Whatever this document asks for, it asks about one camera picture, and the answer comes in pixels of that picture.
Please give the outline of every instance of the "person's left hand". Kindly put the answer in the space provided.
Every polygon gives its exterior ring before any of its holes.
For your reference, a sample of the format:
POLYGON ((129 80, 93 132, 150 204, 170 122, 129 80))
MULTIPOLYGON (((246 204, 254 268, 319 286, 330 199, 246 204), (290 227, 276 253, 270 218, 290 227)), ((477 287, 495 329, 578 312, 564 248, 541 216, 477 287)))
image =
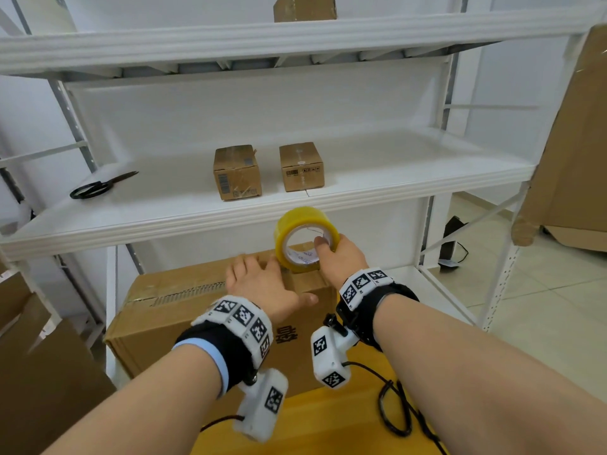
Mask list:
POLYGON ((283 322, 298 309, 318 302, 314 294, 297 295, 285 289, 275 255, 269 259, 265 270, 254 255, 236 257, 226 269, 226 288, 230 295, 244 297, 259 306, 273 325, 283 322))

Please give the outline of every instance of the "packing tape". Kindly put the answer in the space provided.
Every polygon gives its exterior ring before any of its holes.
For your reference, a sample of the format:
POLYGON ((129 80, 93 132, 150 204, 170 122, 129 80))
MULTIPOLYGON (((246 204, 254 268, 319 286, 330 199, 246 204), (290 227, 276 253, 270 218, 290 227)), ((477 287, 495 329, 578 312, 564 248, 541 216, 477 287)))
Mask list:
POLYGON ((319 229, 332 251, 335 251, 339 244, 339 233, 323 211, 310 206, 291 209, 276 224, 274 242, 278 261, 293 273, 303 273, 320 268, 315 249, 301 252, 288 247, 289 239, 297 231, 306 228, 319 229))

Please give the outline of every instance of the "brown box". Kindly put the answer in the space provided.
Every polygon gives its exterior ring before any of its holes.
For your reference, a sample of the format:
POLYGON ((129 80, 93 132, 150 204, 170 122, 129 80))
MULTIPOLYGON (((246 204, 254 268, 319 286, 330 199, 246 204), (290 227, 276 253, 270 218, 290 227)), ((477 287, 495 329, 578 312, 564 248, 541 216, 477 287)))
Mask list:
POLYGON ((518 246, 540 226, 566 246, 607 252, 607 25, 594 27, 512 227, 518 246))
POLYGON ((313 142, 281 146, 280 165, 285 191, 325 186, 325 167, 313 142))
POLYGON ((0 282, 0 441, 38 455, 115 391, 69 321, 55 329, 20 273, 0 282))
POLYGON ((251 145, 235 145, 215 151, 213 175, 224 201, 258 197, 262 181, 255 151, 251 145))
POLYGON ((274 22, 329 21, 337 19, 335 0, 277 0, 274 22))
MULTIPOLYGON (((301 244, 301 250, 313 244, 301 244)), ((258 254, 262 265, 274 251, 258 254)), ((128 375, 134 377, 171 351, 175 339, 217 298, 225 295, 225 269, 232 259, 138 276, 125 305, 112 321, 105 342, 128 375)), ((288 395, 320 388, 312 368, 310 337, 334 312, 336 291, 319 271, 293 274, 283 270, 285 287, 312 292, 319 302, 274 326, 274 343, 263 367, 275 367, 289 380, 288 395)), ((206 422, 234 414, 243 394, 238 388, 219 400, 206 422)))

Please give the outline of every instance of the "black scissors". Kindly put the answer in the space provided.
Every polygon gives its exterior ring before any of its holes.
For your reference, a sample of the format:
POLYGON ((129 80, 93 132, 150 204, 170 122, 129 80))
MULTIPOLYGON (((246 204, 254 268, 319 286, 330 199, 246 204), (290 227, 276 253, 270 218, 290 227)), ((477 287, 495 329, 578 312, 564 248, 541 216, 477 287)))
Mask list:
POLYGON ((114 177, 113 179, 110 179, 107 182, 102 182, 99 180, 91 184, 82 185, 81 187, 78 187, 77 189, 72 191, 72 193, 70 193, 70 198, 88 199, 98 197, 106 191, 110 191, 115 183, 120 182, 129 177, 133 177, 133 175, 138 173, 139 171, 131 171, 127 172, 126 174, 119 175, 118 177, 114 177))

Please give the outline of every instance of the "black wire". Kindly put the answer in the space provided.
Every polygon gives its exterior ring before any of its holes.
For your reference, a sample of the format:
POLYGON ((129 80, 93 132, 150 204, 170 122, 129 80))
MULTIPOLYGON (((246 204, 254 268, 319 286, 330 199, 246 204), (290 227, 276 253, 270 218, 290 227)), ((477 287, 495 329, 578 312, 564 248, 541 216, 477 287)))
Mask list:
POLYGON ((209 429, 211 428, 213 425, 216 425, 217 423, 221 423, 221 422, 225 422, 227 420, 238 420, 238 421, 243 421, 245 418, 242 415, 226 415, 225 417, 221 417, 218 418, 217 420, 213 420, 212 422, 206 424, 205 426, 203 426, 200 429, 200 432, 202 433, 205 429, 209 429))
POLYGON ((383 388, 379 392, 379 397, 377 398, 377 407, 379 408, 379 415, 381 416, 383 424, 386 426, 386 428, 388 428, 389 431, 391 431, 392 433, 394 433, 395 435, 400 436, 400 437, 409 436, 411 434, 411 431, 413 430, 413 425, 412 425, 412 421, 411 421, 411 413, 413 413, 413 415, 415 416, 415 419, 420 424, 420 427, 421 427, 422 432, 424 433, 424 436, 426 436, 428 439, 430 439, 432 442, 434 442, 434 444, 436 445, 436 447, 438 448, 438 450, 440 451, 440 453, 442 455, 447 455, 447 452, 444 450, 444 448, 441 444, 441 439, 430 430, 430 428, 428 427, 428 423, 426 423, 426 418, 424 417, 424 415, 421 413, 421 411, 416 411, 414 409, 414 407, 407 400, 407 396, 405 395, 405 390, 402 387, 402 383, 400 382, 400 380, 396 381, 396 386, 398 388, 395 388, 394 382, 392 380, 387 380, 387 379, 383 378, 382 375, 378 374, 371 367, 365 366, 364 364, 361 364, 360 362, 346 361, 346 362, 342 363, 342 366, 344 366, 344 367, 346 367, 346 366, 361 367, 361 368, 365 369, 367 372, 371 372, 373 375, 375 375, 377 378, 379 378, 384 383, 383 388), (391 423, 391 421, 388 420, 388 417, 385 415, 385 412, 383 410, 383 398, 385 397, 388 390, 394 391, 396 393, 396 395, 399 397, 399 399, 401 400, 402 411, 405 416, 405 429, 396 428, 391 423))
POLYGON ((463 262, 463 261, 466 259, 466 257, 468 257, 468 254, 469 254, 470 252, 468 252, 468 249, 466 249, 466 248, 464 247, 464 244, 460 243, 459 241, 458 241, 458 244, 461 246, 461 248, 462 248, 462 249, 464 249, 464 250, 466 251, 466 255, 464 256, 464 258, 463 258, 463 259, 461 259, 461 260, 458 262, 458 263, 462 263, 462 262, 463 262))

